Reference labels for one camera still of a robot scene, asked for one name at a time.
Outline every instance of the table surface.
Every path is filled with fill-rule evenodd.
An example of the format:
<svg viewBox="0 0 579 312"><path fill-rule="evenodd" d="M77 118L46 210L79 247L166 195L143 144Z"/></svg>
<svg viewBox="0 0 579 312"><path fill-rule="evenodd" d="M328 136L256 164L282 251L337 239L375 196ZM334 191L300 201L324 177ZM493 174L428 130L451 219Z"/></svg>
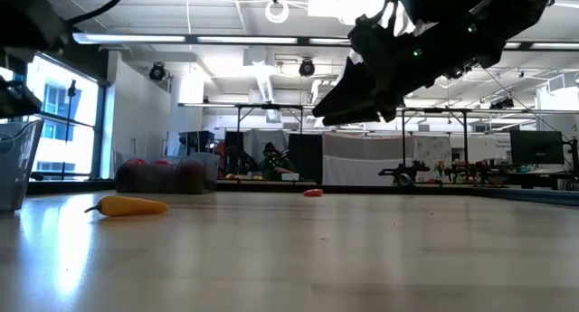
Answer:
<svg viewBox="0 0 579 312"><path fill-rule="evenodd" d="M577 311L579 211L478 197L32 197L0 216L1 311Z"/></svg>

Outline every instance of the clear plastic container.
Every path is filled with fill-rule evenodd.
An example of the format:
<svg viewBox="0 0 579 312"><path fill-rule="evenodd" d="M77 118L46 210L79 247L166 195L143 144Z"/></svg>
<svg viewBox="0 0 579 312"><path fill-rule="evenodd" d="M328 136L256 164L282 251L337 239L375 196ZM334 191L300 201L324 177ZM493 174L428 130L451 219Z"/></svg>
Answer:
<svg viewBox="0 0 579 312"><path fill-rule="evenodd" d="M125 178L121 178L122 182L119 182L119 179L117 178L117 188L118 190L123 190L123 192L135 191L142 193L144 191L150 191L152 193L163 194L182 193L183 186L177 185L178 177L173 172L176 171L176 167L179 165L179 163L191 161L197 162L204 167L204 190L194 191L194 193L206 193L207 191L212 192L215 190L215 186L217 184L217 175L219 173L220 161L220 157L217 155L208 153L193 153L187 157L136 156L114 152L113 157L113 166L115 168L115 172L117 172L122 164L129 159L145 159L147 162L149 162L148 165L136 167L137 170L133 172L135 173L135 180L134 182L131 182L131 184L125 184ZM171 162L173 166L168 167L166 165L151 165L153 162L161 159Z"/></svg>
<svg viewBox="0 0 579 312"><path fill-rule="evenodd" d="M44 120L0 124L0 211L22 208Z"/></svg>

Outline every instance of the black panel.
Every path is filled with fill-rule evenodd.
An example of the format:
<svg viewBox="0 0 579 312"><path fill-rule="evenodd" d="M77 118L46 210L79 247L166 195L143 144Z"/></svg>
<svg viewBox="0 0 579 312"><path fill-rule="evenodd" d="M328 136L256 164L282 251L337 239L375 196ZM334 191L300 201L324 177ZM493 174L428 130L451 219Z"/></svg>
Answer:
<svg viewBox="0 0 579 312"><path fill-rule="evenodd" d="M322 136L291 134L288 150L288 158L296 167L299 177L322 184Z"/></svg>
<svg viewBox="0 0 579 312"><path fill-rule="evenodd" d="M26 195L90 193L115 189L113 180L85 182L31 182Z"/></svg>
<svg viewBox="0 0 579 312"><path fill-rule="evenodd" d="M513 164L564 164L563 135L556 131L511 131Z"/></svg>

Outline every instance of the fluorescent light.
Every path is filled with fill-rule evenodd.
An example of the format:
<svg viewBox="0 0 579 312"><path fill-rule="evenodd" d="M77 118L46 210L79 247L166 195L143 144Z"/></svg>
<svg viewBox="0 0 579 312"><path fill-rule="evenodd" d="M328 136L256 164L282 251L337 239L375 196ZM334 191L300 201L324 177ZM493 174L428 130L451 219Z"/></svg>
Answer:
<svg viewBox="0 0 579 312"><path fill-rule="evenodd" d="M520 46L521 43L507 43L507 45L505 45L505 49L513 50L518 49Z"/></svg>
<svg viewBox="0 0 579 312"><path fill-rule="evenodd" d="M198 43L297 44L297 37L198 36Z"/></svg>
<svg viewBox="0 0 579 312"><path fill-rule="evenodd" d="M556 3L555 5L563 6L563 7L567 7L567 8L579 9L578 4L559 4L559 3Z"/></svg>
<svg viewBox="0 0 579 312"><path fill-rule="evenodd" d="M535 50L579 50L579 43L534 43Z"/></svg>
<svg viewBox="0 0 579 312"><path fill-rule="evenodd" d="M309 39L310 44L315 45L347 45L351 44L350 40L345 39L325 39L325 38L311 38Z"/></svg>
<svg viewBox="0 0 579 312"><path fill-rule="evenodd" d="M179 103L180 106L186 108L235 108L235 104L213 104L213 103Z"/></svg>
<svg viewBox="0 0 579 312"><path fill-rule="evenodd" d="M139 34L93 34L73 33L74 41L79 44L113 43L184 43L185 37L179 35L139 35Z"/></svg>

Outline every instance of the plastic bin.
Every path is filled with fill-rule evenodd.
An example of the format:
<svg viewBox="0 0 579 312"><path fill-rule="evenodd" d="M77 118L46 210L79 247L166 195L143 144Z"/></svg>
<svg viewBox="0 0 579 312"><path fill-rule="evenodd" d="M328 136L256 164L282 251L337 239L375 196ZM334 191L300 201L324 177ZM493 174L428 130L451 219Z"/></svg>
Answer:
<svg viewBox="0 0 579 312"><path fill-rule="evenodd" d="M145 159L149 165L134 165L129 171L123 167L122 173L117 173L117 191L126 193L154 193L154 194L203 194L215 190L219 172L220 157L208 153L193 153L188 157L175 156L136 156L114 152L113 166L119 171L123 163L129 159ZM165 159L173 165L151 165L151 163ZM197 162L204 168L204 184L196 182L188 187L181 183L182 176L178 170L180 163L185 161Z"/></svg>
<svg viewBox="0 0 579 312"><path fill-rule="evenodd" d="M0 211L22 208L44 120L0 124Z"/></svg>

